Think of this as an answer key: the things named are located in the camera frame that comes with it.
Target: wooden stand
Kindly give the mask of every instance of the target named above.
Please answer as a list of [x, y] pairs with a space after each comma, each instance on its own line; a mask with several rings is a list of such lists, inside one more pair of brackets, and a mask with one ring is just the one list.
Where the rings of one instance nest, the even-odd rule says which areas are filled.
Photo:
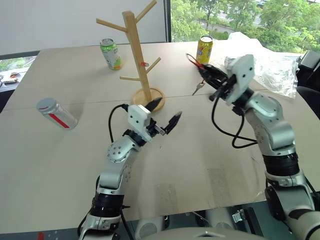
[[149, 12], [149, 10], [157, 3], [156, 0], [153, 0], [151, 3], [149, 3], [148, 6], [137, 16], [135, 17], [134, 13], [132, 11], [124, 11], [122, 13], [125, 27], [118, 26], [116, 24], [113, 24], [111, 22], [107, 22], [101, 19], [96, 19], [96, 22], [98, 24], [117, 29], [119, 31], [125, 32], [126, 37], [128, 38], [128, 41], [131, 45], [132, 54], [134, 57], [134, 62], [136, 69], [138, 71], [139, 77], [127, 77], [127, 76], [121, 76], [120, 79], [124, 80], [131, 80], [131, 81], [140, 81], [142, 89], [138, 90], [132, 97], [132, 103], [133, 104], [141, 104], [146, 105], [147, 103], [151, 102], [155, 98], [162, 97], [161, 102], [158, 104], [158, 106], [153, 110], [158, 111], [160, 110], [164, 104], [165, 104], [165, 95], [164, 93], [155, 87], [150, 88], [147, 74], [151, 71], [151, 69], [154, 68], [154, 66], [161, 60], [160, 57], [158, 57], [154, 63], [152, 63], [147, 69], [146, 65], [148, 65], [144, 61], [144, 56], [142, 54], [138, 30], [137, 30], [137, 23], [143, 18], [144, 15]]

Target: floor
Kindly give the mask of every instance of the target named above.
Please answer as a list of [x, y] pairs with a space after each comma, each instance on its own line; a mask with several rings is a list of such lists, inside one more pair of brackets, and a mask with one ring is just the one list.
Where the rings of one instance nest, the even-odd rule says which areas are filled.
[[[243, 208], [252, 207], [259, 221], [263, 236], [268, 240], [296, 240], [290, 234], [287, 226], [272, 218], [269, 214], [268, 205], [265, 201], [255, 202], [242, 205]], [[129, 222], [131, 230], [134, 232], [138, 221]], [[198, 227], [195, 216], [193, 214], [175, 214], [170, 216], [170, 225], [168, 229]], [[121, 224], [117, 230], [122, 240], [128, 240], [128, 235]], [[60, 229], [44, 231], [44, 240], [78, 240], [77, 229]], [[37, 232], [0, 234], [0, 240], [37, 240]]]

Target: can label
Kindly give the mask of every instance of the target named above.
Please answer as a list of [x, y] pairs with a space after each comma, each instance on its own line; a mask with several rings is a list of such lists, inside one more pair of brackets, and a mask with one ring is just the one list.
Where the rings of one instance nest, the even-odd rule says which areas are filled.
[[198, 41], [195, 59], [201, 64], [207, 64], [210, 60], [213, 38], [211, 36], [202, 36]]
[[112, 39], [106, 38], [101, 41], [100, 49], [110, 69], [118, 70], [122, 67], [122, 59], [117, 45]]

